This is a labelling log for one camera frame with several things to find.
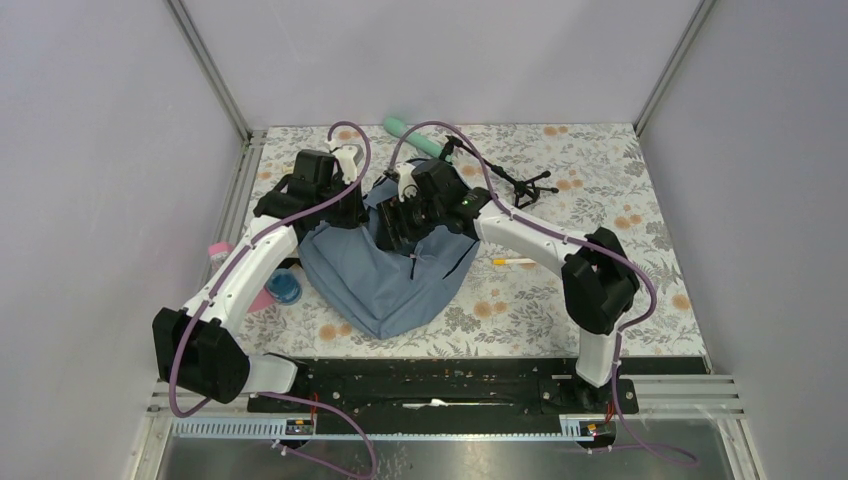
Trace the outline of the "blue grey backpack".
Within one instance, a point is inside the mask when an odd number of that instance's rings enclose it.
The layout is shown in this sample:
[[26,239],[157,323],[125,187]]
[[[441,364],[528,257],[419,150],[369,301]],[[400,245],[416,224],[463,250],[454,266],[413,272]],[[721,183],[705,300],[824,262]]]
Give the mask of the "blue grey backpack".
[[387,231],[380,203],[397,195],[382,177],[364,197],[367,222],[356,229],[323,223],[298,254],[315,290],[354,327],[387,339],[432,321],[455,297],[479,250],[477,241],[436,227],[396,250],[379,245]]

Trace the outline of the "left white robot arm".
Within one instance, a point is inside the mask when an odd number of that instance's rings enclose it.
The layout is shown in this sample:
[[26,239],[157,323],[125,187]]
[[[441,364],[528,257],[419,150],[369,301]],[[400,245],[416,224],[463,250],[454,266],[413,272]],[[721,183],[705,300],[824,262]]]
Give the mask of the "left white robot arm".
[[271,392],[288,411],[309,401],[310,385],[279,354],[248,355],[236,339],[249,307],[278,266],[319,225],[357,229],[367,219],[360,183],[370,150],[345,144],[297,153],[293,170],[257,202],[234,250],[178,309],[152,322],[159,377],[178,388],[229,403]]

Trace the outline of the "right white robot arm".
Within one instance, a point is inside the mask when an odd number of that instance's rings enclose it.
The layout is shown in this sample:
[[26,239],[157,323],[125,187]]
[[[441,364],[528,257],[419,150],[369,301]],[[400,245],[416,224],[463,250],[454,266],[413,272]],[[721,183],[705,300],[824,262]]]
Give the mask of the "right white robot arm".
[[438,227],[508,248],[562,282],[568,317],[579,327],[575,402],[597,412],[613,398],[614,331],[633,306],[639,281],[617,236],[599,228],[573,236],[506,205],[489,189],[470,187],[449,163],[430,159],[385,170],[396,191],[378,203],[383,250],[422,240]]

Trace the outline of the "white orange pen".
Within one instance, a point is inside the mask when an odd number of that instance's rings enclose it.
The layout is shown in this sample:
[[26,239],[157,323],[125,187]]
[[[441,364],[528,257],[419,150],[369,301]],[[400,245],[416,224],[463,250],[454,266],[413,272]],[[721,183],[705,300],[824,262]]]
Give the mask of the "white orange pen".
[[507,265],[535,265],[536,262],[529,258],[497,258],[492,260],[493,265],[496,266],[507,266]]

